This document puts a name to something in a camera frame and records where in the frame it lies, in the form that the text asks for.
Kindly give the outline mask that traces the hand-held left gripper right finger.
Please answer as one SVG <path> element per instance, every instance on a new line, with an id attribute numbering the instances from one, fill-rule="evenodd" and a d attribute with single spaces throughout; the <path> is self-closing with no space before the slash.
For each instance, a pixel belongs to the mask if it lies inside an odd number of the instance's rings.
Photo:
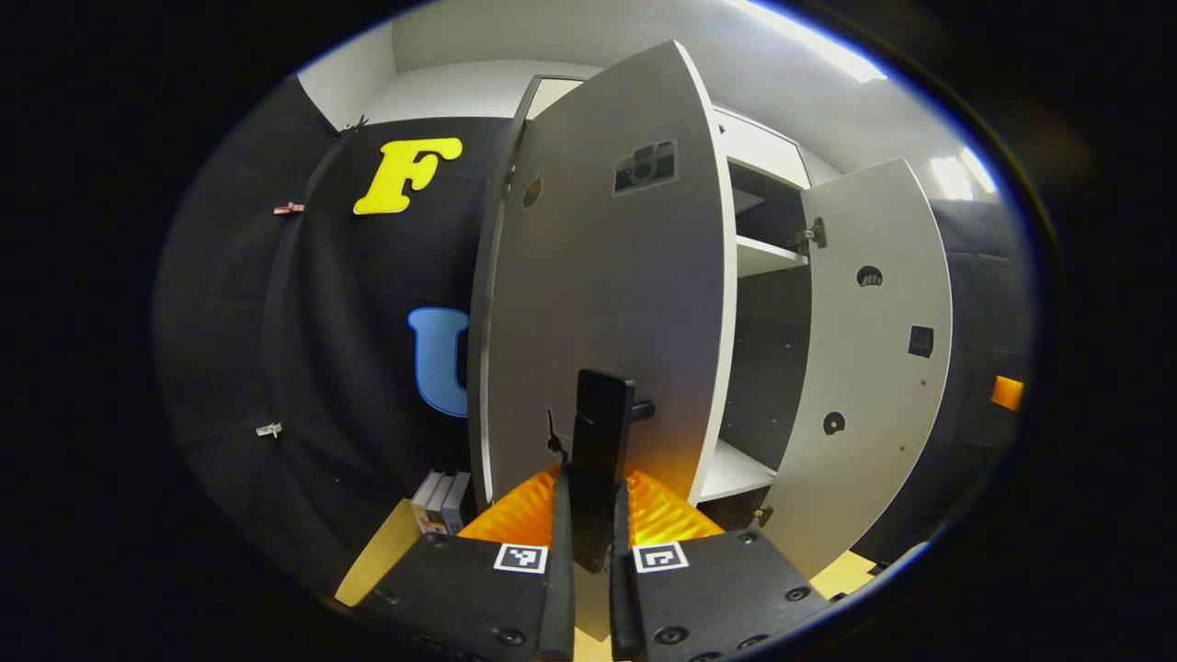
<path id="1" fill-rule="evenodd" d="M 762 532 L 723 531 L 644 471 L 621 479 L 613 525 L 619 661 L 770 661 L 829 609 Z"/>

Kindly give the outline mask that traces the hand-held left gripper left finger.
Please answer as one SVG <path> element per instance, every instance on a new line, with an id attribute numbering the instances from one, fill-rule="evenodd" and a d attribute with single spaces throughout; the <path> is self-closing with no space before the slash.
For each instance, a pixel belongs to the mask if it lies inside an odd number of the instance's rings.
<path id="1" fill-rule="evenodd" d="M 554 464 L 459 535 L 428 532 L 354 608 L 395 661 L 570 661 L 576 654 L 570 490 Z"/>

